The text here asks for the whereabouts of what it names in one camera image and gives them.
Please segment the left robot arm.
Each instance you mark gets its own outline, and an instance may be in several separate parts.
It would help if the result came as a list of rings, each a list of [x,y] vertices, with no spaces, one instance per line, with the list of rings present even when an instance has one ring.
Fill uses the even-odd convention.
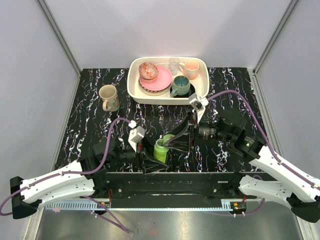
[[[147,138],[134,137],[132,146],[121,149],[113,139],[102,138],[81,159],[32,179],[10,179],[11,211],[14,219],[23,219],[51,203],[71,198],[107,198],[112,188],[105,179],[109,167],[137,163],[138,170],[153,173],[167,166],[169,149],[162,140],[151,144]]]

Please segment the green bottle cap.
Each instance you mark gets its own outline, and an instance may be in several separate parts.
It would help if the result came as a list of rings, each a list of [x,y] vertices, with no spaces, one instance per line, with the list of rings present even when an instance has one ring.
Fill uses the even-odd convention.
[[[165,144],[171,140],[173,137],[175,137],[174,134],[166,134],[163,136],[162,145],[165,146]]]

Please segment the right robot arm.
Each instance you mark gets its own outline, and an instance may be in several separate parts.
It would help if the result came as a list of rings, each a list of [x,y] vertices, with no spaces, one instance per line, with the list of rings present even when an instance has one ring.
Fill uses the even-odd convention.
[[[246,130],[247,121],[237,111],[221,112],[217,123],[200,121],[188,112],[183,121],[164,139],[166,148],[188,152],[198,141],[226,142],[227,152],[236,160],[257,167],[274,181],[263,181],[235,173],[221,191],[232,198],[241,195],[264,198],[284,205],[297,217],[317,223],[320,220],[320,180],[274,152],[267,142]]]

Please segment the green pill bottle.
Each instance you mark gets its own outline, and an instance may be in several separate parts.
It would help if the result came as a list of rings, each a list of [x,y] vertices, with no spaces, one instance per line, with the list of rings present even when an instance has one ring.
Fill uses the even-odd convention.
[[[153,157],[162,162],[166,163],[167,161],[167,153],[169,152],[169,148],[164,146],[165,142],[163,139],[158,139],[155,142],[154,149],[153,149]]]

